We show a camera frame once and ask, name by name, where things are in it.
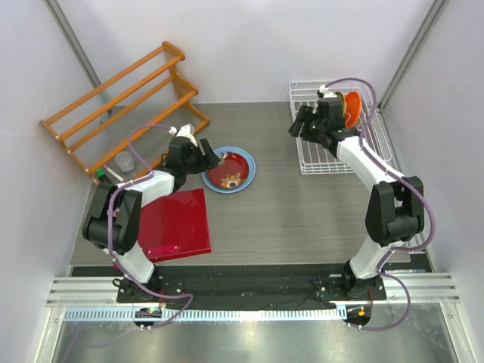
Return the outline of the red floral plate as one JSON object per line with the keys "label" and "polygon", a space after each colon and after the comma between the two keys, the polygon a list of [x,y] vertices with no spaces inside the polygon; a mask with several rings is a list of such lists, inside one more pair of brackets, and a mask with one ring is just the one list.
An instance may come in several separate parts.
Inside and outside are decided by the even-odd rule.
{"label": "red floral plate", "polygon": [[210,183],[224,190],[240,187],[249,176],[249,163],[238,153],[225,151],[218,154],[219,164],[206,172]]}

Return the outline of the light blue plate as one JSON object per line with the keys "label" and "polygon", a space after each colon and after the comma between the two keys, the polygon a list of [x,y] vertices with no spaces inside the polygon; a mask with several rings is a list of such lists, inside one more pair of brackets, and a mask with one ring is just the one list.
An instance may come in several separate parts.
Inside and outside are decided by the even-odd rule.
{"label": "light blue plate", "polygon": [[240,187],[237,187],[237,188],[232,189],[232,190],[224,190],[224,189],[221,189],[221,188],[217,188],[210,183],[210,181],[206,177],[206,172],[208,170],[201,174],[201,178],[202,178],[203,182],[205,183],[205,185],[208,188],[210,188],[211,190],[218,192],[218,193],[221,193],[221,194],[233,194],[233,193],[237,193],[239,191],[242,191],[244,188],[246,188],[252,182],[252,180],[254,179],[255,174],[256,174],[256,163],[255,163],[255,160],[253,159],[252,155],[250,153],[248,153],[246,150],[244,150],[240,147],[224,146],[224,147],[219,147],[219,148],[214,150],[215,154],[217,154],[217,155],[220,154],[221,152],[225,152],[225,151],[232,151],[232,152],[238,153],[247,160],[247,162],[249,163],[249,168],[250,168],[248,179]]}

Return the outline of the orange plate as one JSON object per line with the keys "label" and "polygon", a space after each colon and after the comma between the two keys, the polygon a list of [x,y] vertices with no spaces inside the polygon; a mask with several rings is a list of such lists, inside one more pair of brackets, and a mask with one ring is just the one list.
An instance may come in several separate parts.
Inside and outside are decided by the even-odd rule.
{"label": "orange plate", "polygon": [[345,126],[347,128],[355,127],[361,112],[361,96],[358,92],[349,92],[344,97],[346,109],[344,111]]}

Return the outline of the yellow patterned plate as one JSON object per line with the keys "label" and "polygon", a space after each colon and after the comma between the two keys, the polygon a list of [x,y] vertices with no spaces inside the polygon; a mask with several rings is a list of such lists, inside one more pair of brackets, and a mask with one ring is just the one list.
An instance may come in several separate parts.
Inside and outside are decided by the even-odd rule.
{"label": "yellow patterned plate", "polygon": [[345,116],[345,114],[346,114],[346,99],[345,99],[345,96],[341,92],[335,92],[335,95],[340,100],[341,108],[342,108],[342,115]]}

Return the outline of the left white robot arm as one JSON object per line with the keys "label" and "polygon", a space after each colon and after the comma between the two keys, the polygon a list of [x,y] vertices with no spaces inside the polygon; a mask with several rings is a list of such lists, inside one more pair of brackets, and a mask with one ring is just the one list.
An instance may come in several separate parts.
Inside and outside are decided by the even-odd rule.
{"label": "left white robot arm", "polygon": [[138,242],[142,208],[177,192],[188,175],[201,174],[218,164],[219,157],[207,139],[192,141],[187,136],[175,136],[166,159],[145,176],[118,184],[101,176],[82,236],[108,254],[123,273],[123,281],[133,286],[142,300],[154,301],[161,291],[157,268]]}

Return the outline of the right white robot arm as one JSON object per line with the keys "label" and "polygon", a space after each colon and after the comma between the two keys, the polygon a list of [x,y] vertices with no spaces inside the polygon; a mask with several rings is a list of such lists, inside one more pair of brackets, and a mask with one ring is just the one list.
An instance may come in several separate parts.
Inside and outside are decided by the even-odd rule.
{"label": "right white robot arm", "polygon": [[303,104],[289,129],[291,136],[321,145],[349,166],[369,190],[360,250],[344,266],[341,287],[350,299],[364,299],[391,254],[424,229],[424,192],[418,177],[405,177],[385,163],[355,127],[345,125],[337,96]]}

